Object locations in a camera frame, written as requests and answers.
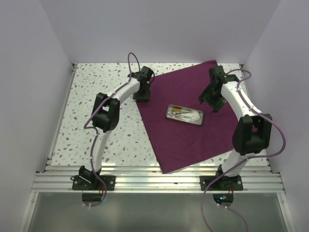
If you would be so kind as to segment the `orange bandage strip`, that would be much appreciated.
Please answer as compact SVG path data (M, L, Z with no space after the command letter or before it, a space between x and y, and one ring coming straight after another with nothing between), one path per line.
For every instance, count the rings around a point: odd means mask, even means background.
M182 107L172 107L171 109L172 109L172 111L175 111L175 112L182 112L183 111Z

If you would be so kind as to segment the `silver hemostat forceps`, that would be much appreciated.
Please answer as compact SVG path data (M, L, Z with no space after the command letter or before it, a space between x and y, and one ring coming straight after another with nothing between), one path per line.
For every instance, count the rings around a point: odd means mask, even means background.
M182 111L182 112L175 112L175 111L168 111L167 115L170 116L171 118L186 118L186 119L191 119L190 116L188 116L189 112L188 111Z

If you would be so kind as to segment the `purple cloth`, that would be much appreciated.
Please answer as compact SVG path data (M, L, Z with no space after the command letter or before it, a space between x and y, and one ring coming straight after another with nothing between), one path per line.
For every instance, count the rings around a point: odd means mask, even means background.
M232 135L238 120L226 103L219 112L198 98L210 83L209 69L215 60L201 64L154 63L155 73L148 102L138 109L156 159L164 174L211 159L232 150ZM201 125L169 119L169 105L203 112Z

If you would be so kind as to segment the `aluminium rail frame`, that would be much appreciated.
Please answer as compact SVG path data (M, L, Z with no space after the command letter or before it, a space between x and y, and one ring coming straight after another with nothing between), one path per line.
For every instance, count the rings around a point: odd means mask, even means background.
M84 130L94 95L110 91L125 81L135 63L78 63L51 156L42 173L35 175L33 192L71 192L71 178L86 164L95 132ZM200 193L200 177L215 174L227 153L169 174L163 174L139 114L136 103L127 99L118 127L107 141L102 158L102 174L115 176L118 193Z

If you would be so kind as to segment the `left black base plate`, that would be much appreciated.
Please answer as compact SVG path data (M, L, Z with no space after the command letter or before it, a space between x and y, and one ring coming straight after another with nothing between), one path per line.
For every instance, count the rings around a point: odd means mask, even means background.
M73 190L107 190L114 191L116 176L100 175L98 172L94 174L91 170L82 166L77 175L72 176L70 180L73 182Z

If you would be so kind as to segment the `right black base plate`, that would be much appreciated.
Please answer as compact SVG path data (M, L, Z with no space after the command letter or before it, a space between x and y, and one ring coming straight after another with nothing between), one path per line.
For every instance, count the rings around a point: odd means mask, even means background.
M244 190L242 179L240 175L234 177L223 176L213 184L210 183L219 177L223 172L217 171L215 175L202 175L199 177L200 188L202 191L205 189L209 191L242 191Z

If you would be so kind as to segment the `white gauze pad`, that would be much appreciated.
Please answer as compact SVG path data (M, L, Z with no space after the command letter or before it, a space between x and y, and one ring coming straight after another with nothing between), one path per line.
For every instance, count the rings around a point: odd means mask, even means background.
M200 120L200 114L198 112L192 112L190 117L192 121Z

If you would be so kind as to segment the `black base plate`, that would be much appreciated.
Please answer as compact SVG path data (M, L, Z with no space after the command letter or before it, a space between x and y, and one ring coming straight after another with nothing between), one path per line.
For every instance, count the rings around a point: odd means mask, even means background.
M202 175L199 177L200 188L202 191L205 189L209 191L242 191L244 190L242 179L240 175L234 177L223 176L213 184L210 183L219 177L223 172L217 171L215 175Z
M98 172L94 174L91 170L82 166L77 175L72 176L70 180L73 182L73 190L107 190L114 191L116 176L100 175Z

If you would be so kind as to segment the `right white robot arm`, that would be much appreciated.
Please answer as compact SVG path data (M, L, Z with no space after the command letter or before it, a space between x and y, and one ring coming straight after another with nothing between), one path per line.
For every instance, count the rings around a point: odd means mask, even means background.
M233 149L210 182L224 190L239 182L240 172L247 162L268 148L272 117L255 108L236 75L225 73L222 66L211 68L209 75L211 82L199 96L200 103L207 102L215 112L228 103L238 120L232 136Z

